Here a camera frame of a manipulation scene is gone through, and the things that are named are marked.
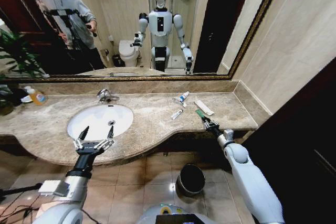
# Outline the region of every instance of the bathroom sink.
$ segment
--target bathroom sink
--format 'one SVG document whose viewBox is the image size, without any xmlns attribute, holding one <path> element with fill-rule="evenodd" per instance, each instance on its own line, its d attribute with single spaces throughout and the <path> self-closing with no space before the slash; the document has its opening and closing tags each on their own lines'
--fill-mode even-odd
<svg viewBox="0 0 336 224">
<path fill-rule="evenodd" d="M 68 123 L 68 134 L 78 138 L 79 134 L 90 126 L 86 141 L 106 139 L 111 122 L 115 121 L 114 137 L 125 132 L 133 122 L 133 112 L 121 105 L 97 105 L 77 113 Z"/>
</svg>

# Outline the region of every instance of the gray hoodie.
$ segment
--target gray hoodie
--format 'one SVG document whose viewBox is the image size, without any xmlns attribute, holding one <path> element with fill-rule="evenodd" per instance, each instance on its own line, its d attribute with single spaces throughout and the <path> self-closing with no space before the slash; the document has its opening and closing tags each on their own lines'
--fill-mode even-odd
<svg viewBox="0 0 336 224">
<path fill-rule="evenodd" d="M 60 10 L 60 9 L 76 9 L 80 15 L 84 18 L 86 23 L 91 20 L 96 20 L 91 10 L 83 3 L 82 0 L 40 0 L 47 10 Z M 72 35 L 69 28 L 66 27 L 65 23 L 59 16 L 53 16 L 59 28 L 63 33 L 67 35 L 67 44 L 72 47 Z M 77 14 L 70 15 L 70 19 L 75 30 L 75 34 L 87 45 L 88 48 L 95 48 L 93 43 L 93 35 L 86 27 L 83 20 L 78 17 Z"/>
</svg>

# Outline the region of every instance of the marble countertop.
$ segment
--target marble countertop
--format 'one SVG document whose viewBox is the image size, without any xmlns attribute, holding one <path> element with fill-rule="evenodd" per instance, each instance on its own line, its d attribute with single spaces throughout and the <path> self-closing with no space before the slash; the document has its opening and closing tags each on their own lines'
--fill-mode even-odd
<svg viewBox="0 0 336 224">
<path fill-rule="evenodd" d="M 94 164 L 120 163 L 148 152 L 175 133 L 204 131 L 201 119 L 195 113 L 194 101 L 197 99 L 215 112 L 211 118 L 222 129 L 257 128 L 233 92 L 191 93 L 184 112 L 172 120 L 171 115 L 181 108 L 172 101 L 178 95 L 118 94 L 120 100 L 111 104 L 129 107 L 134 114 L 133 123 L 126 132 L 114 138 L 114 144 L 99 155 Z M 27 151 L 41 159 L 73 165 L 78 154 L 67 134 L 67 124 L 80 110 L 97 104 L 95 95 L 50 95 L 43 106 L 23 104 L 11 114 L 0 117 L 0 135 L 14 135 Z"/>
<path fill-rule="evenodd" d="M 151 68 L 139 68 L 139 67 L 118 67 L 118 68 L 103 68 L 98 70 L 93 70 L 85 73 L 80 73 L 80 76 L 110 76 L 113 73 L 114 76 L 118 74 L 127 74 L 125 76 L 161 76 L 167 75 L 167 73 L 158 71 Z"/>
</svg>

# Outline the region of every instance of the chrome faucet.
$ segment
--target chrome faucet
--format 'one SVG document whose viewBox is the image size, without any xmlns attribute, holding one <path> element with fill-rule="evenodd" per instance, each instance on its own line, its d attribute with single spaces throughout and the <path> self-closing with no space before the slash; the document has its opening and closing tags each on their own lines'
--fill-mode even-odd
<svg viewBox="0 0 336 224">
<path fill-rule="evenodd" d="M 115 95 L 111 95 L 110 91 L 107 89 L 102 89 L 98 92 L 97 98 L 99 99 L 98 103 L 109 103 L 111 101 L 118 101 L 120 98 Z"/>
</svg>

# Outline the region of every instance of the soap dispenser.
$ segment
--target soap dispenser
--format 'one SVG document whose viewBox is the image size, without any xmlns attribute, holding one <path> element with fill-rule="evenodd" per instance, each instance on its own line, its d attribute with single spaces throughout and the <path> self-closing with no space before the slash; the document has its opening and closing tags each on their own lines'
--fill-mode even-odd
<svg viewBox="0 0 336 224">
<path fill-rule="evenodd" d="M 32 101 L 37 105 L 42 105 L 47 101 L 47 97 L 41 92 L 32 89 L 30 86 L 25 87 Z"/>
</svg>

